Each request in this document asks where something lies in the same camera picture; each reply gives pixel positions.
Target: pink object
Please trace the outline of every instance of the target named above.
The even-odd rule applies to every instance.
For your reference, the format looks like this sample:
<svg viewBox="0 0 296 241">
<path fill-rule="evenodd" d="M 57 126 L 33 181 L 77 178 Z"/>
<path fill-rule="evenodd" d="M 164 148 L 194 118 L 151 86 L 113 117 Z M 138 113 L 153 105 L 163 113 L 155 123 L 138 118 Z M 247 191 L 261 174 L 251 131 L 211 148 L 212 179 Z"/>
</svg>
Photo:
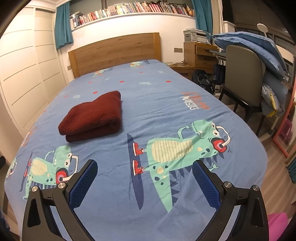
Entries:
<svg viewBox="0 0 296 241">
<path fill-rule="evenodd" d="M 283 125 L 283 128 L 281 129 L 281 132 L 279 133 L 279 137 L 285 141 L 286 138 L 288 138 L 290 131 L 292 130 L 292 123 L 288 119 L 285 120 L 285 123 Z"/>
<path fill-rule="evenodd" d="M 267 216 L 269 241 L 277 241 L 288 226 L 288 217 L 286 213 L 273 213 Z"/>
</svg>

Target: white ledge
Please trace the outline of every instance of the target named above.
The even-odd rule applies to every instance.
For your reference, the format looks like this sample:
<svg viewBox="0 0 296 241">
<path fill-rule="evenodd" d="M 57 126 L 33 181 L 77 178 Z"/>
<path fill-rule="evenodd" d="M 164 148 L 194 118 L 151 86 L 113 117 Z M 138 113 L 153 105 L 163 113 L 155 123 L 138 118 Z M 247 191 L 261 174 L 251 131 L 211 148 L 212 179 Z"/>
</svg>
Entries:
<svg viewBox="0 0 296 241">
<path fill-rule="evenodd" d="M 109 19 L 112 19 L 112 18 L 121 18 L 121 17 L 125 17 L 125 16 L 137 16 L 137 15 L 168 15 L 168 16 L 174 16 L 174 17 L 195 19 L 194 17 L 191 17 L 191 16 L 187 16 L 187 15 L 183 15 L 183 14 L 168 13 L 168 12 L 136 12 L 136 13 L 126 13 L 126 14 L 114 15 L 114 16 L 106 17 L 106 18 L 100 18 L 100 19 L 91 21 L 89 23 L 82 24 L 82 25 L 74 28 L 72 30 L 72 32 L 75 31 L 75 30 L 77 30 L 77 29 L 83 28 L 83 27 L 85 27 L 87 25 L 90 25 L 90 24 L 93 24 L 93 23 L 97 23 L 97 22 L 101 22 L 101 21 L 104 21 L 104 20 L 109 20 Z"/>
</svg>

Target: silver screw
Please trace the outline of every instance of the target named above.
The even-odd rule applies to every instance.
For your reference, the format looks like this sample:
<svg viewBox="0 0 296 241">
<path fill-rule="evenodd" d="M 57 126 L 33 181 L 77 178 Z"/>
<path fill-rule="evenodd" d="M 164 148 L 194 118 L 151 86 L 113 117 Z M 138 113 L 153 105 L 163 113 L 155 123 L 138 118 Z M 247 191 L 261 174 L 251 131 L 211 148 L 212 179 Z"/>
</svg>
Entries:
<svg viewBox="0 0 296 241">
<path fill-rule="evenodd" d="M 231 188 L 232 187 L 232 184 L 230 182 L 225 182 L 224 183 L 224 186 L 227 187 L 227 188 Z"/>
<path fill-rule="evenodd" d="M 66 183 L 59 183 L 57 186 L 58 188 L 64 188 L 66 186 Z"/>
<path fill-rule="evenodd" d="M 32 191 L 33 191 L 33 192 L 36 192 L 37 190 L 38 190 L 38 187 L 37 187 L 37 186 L 33 186 L 33 187 L 32 187 Z"/>
<path fill-rule="evenodd" d="M 253 189 L 254 189 L 255 191 L 259 191 L 259 187 L 258 187 L 257 185 L 253 185 Z"/>
</svg>

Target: black backpack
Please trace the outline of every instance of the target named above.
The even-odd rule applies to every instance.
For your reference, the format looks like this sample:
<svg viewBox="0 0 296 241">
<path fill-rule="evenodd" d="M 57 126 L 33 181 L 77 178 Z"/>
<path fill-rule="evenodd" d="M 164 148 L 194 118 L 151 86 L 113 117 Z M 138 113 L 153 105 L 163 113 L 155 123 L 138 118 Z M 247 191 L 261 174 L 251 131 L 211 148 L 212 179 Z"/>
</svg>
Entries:
<svg viewBox="0 0 296 241">
<path fill-rule="evenodd" d="M 199 85 L 201 88 L 213 94 L 215 89 L 213 88 L 211 82 L 209 81 L 209 76 L 204 70 L 197 69 L 192 74 L 192 82 Z"/>
</svg>

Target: red sneaker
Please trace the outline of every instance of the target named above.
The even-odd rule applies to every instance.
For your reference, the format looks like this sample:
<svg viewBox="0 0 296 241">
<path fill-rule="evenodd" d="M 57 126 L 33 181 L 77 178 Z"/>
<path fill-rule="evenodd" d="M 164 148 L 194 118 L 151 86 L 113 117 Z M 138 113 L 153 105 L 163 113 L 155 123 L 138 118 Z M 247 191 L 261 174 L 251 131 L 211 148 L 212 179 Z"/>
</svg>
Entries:
<svg viewBox="0 0 296 241">
<path fill-rule="evenodd" d="M 137 174 L 141 174 L 145 171 L 144 167 L 138 167 L 139 163 L 137 160 L 133 160 L 133 174 L 137 175 Z"/>
<path fill-rule="evenodd" d="M 133 152 L 135 154 L 135 156 L 141 155 L 145 152 L 145 149 L 143 148 L 139 148 L 138 143 L 134 142 L 133 143 Z"/>
</svg>

